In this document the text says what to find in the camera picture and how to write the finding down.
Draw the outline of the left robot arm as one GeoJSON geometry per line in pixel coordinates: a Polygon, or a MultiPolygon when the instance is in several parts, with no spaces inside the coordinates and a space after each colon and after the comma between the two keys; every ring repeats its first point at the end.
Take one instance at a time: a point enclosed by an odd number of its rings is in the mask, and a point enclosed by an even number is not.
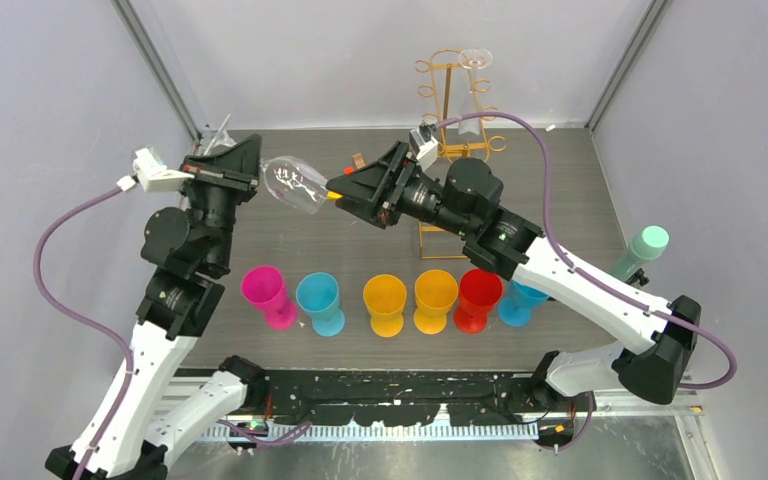
{"type": "Polygon", "coordinates": [[[153,213],[141,256],[155,268],[137,308],[124,360],[100,407],[70,445],[53,449],[46,469],[60,479],[163,479],[182,453],[238,409],[258,412],[267,398],[262,369],[239,356],[224,360],[201,389],[166,414],[159,403],[182,361],[202,337],[230,271],[237,208],[259,184],[262,139],[189,156],[176,168],[139,149],[115,194],[134,188],[176,192],[186,207],[153,213]]]}

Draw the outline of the red plastic wine glass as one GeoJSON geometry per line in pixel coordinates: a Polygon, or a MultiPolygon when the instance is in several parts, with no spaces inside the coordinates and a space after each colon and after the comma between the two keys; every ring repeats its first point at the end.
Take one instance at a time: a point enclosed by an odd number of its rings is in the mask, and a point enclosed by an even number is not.
{"type": "Polygon", "coordinates": [[[466,334],[482,332],[503,295],[501,279],[494,273],[475,268],[467,271],[460,280],[458,306],[454,312],[454,323],[466,334]]]}

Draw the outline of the blue wine glass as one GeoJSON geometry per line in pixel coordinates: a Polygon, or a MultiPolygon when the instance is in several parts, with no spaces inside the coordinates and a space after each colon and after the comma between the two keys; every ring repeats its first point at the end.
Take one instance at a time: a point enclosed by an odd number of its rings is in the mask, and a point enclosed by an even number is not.
{"type": "Polygon", "coordinates": [[[314,272],[305,276],[298,284],[295,296],[318,335],[333,337],[343,330],[346,320],[340,308],[340,288],[331,274],[314,272]]]}
{"type": "Polygon", "coordinates": [[[534,310],[548,299],[549,296],[539,290],[511,281],[507,295],[497,305],[498,316],[510,327],[524,327],[531,321],[534,310]]]}

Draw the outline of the yellow wine glass front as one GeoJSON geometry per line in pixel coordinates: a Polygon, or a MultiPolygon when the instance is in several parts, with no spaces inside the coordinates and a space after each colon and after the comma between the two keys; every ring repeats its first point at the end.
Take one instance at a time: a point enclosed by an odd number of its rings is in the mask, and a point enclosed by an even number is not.
{"type": "Polygon", "coordinates": [[[441,333],[448,324],[458,291],[456,279],[446,271],[434,269],[420,274],[414,285],[416,328],[426,335],[441,333]]]}

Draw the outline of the clear wine glass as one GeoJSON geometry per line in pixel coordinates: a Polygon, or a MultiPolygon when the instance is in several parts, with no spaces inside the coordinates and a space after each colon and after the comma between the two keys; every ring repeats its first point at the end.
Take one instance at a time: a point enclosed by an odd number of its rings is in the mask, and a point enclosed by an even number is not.
{"type": "Polygon", "coordinates": [[[485,48],[465,49],[458,55],[458,63],[466,73],[466,90],[459,110],[462,120],[458,123],[458,135],[468,140],[477,139],[481,135],[481,120],[466,119],[465,116],[482,109],[478,94],[482,93],[485,87],[482,86],[479,73],[487,68],[492,60],[492,53],[485,48]]]}
{"type": "MultiPolygon", "coordinates": [[[[196,148],[196,154],[219,153],[237,144],[228,133],[230,117],[231,114],[227,114],[217,129],[208,131],[196,148]]],[[[261,159],[259,184],[276,200],[308,214],[317,213],[326,201],[333,201],[327,198],[326,178],[307,162],[293,156],[261,159]]]]}

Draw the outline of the yellow wine glass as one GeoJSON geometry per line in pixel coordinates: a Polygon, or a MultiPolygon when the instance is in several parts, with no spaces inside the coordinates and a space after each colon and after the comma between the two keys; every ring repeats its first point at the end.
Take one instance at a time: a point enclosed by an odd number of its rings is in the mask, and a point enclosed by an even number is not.
{"type": "Polygon", "coordinates": [[[446,271],[434,269],[420,274],[414,285],[416,328],[426,335],[441,333],[448,324],[458,291],[456,279],[446,271]]]}
{"type": "Polygon", "coordinates": [[[407,289],[398,277],[389,274],[372,277],[364,286],[363,301],[376,335],[392,338],[401,332],[407,289]]]}

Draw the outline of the clear wine glass front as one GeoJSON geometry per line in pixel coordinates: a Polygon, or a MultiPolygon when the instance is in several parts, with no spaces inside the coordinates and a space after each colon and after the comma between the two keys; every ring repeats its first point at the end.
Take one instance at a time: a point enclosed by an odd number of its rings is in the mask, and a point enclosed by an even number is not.
{"type": "MultiPolygon", "coordinates": [[[[230,117],[231,114],[227,114],[217,129],[208,131],[196,148],[196,154],[219,153],[237,144],[228,133],[230,117]]],[[[261,159],[259,184],[276,200],[308,214],[317,213],[326,201],[333,201],[327,198],[326,178],[307,162],[293,156],[261,159]]]]}

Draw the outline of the pink plastic wine glass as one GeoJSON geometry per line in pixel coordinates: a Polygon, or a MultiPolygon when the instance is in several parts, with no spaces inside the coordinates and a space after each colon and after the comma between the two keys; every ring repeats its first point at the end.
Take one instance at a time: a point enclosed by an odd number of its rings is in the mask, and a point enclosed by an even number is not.
{"type": "Polygon", "coordinates": [[[240,285],[243,297],[264,316],[266,324],[275,330],[292,327],[298,317],[297,307],[290,299],[282,272],[270,265],[249,270],[240,285]]]}

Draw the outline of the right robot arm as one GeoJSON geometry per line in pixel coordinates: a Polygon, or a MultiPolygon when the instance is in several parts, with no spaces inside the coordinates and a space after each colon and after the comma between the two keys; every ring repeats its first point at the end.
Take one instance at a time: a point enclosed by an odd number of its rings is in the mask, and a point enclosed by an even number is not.
{"type": "Polygon", "coordinates": [[[336,205],[378,228],[408,215],[459,236],[471,263],[506,281],[538,290],[609,333],[614,341],[576,353],[544,355],[531,382],[531,397],[556,410],[588,391],[624,388],[658,405],[670,404],[696,344],[686,323],[698,325],[700,305],[687,296],[673,301],[638,290],[574,255],[557,253],[546,233],[500,204],[502,181],[476,158],[454,161],[443,181],[429,177],[405,142],[375,162],[327,181],[336,205]],[[674,314],[682,323],[668,321],[674,314]]]}

